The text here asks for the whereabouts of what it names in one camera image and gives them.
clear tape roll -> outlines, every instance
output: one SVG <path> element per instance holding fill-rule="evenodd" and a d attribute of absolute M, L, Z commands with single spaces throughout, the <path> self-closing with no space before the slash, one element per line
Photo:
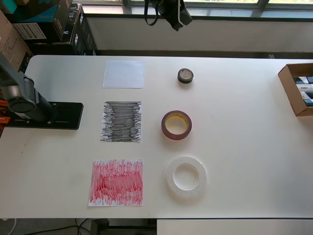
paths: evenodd
<path fill-rule="evenodd" d="M 174 181 L 174 172 L 176 168 L 181 164 L 192 165 L 199 174 L 198 183 L 191 190 L 181 189 L 180 187 L 176 185 Z M 167 170 L 166 170 L 166 180 L 167 180 L 168 186 L 175 194 L 183 198 L 190 198 L 190 197 L 194 197 L 198 195 L 199 193 L 205 190 L 206 182 L 207 182 L 207 175 L 206 175 L 206 171 L 202 163 L 200 163 L 199 161 L 191 157 L 180 157 L 180 158 L 174 159 L 168 165 Z"/>

paper sheet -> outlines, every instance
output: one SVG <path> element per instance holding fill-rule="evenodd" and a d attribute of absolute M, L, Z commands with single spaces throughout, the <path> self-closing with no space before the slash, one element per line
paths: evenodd
<path fill-rule="evenodd" d="M 141 206 L 143 161 L 94 161 L 89 206 Z"/>
<path fill-rule="evenodd" d="M 143 88 L 143 61 L 107 61 L 103 88 Z"/>
<path fill-rule="evenodd" d="M 100 141 L 140 142 L 141 113 L 141 101 L 104 102 Z"/>

black marker scribble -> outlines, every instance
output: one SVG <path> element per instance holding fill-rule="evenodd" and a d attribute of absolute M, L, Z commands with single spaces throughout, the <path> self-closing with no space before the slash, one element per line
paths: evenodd
<path fill-rule="evenodd" d="M 101 141 L 140 142 L 141 101 L 104 102 Z"/>

blank white paper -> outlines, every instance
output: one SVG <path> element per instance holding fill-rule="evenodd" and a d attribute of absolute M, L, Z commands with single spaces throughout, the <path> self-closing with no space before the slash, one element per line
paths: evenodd
<path fill-rule="evenodd" d="M 143 88 L 143 61 L 107 61 L 103 88 Z"/>

brown tape roll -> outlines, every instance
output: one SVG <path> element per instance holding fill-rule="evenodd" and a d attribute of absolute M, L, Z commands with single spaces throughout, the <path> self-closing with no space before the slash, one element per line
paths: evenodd
<path fill-rule="evenodd" d="M 166 121 L 170 118 L 170 117 L 180 117 L 182 118 L 186 124 L 187 124 L 187 129 L 184 133 L 182 134 L 173 134 L 171 133 L 167 128 L 166 128 Z M 175 140 L 175 141 L 179 141 L 179 140 L 182 140 L 184 138 L 186 138 L 188 136 L 188 134 L 190 133 L 191 131 L 191 127 L 192 127 L 192 123 L 191 123 L 191 119 L 190 117 L 182 112 L 182 111 L 179 111 L 179 110 L 174 110 L 174 111 L 170 111 L 168 112 L 166 115 L 164 115 L 163 119 L 162 119 L 162 122 L 161 122 L 161 129 L 162 129 L 162 132 L 163 134 L 171 139 L 171 140 Z"/>

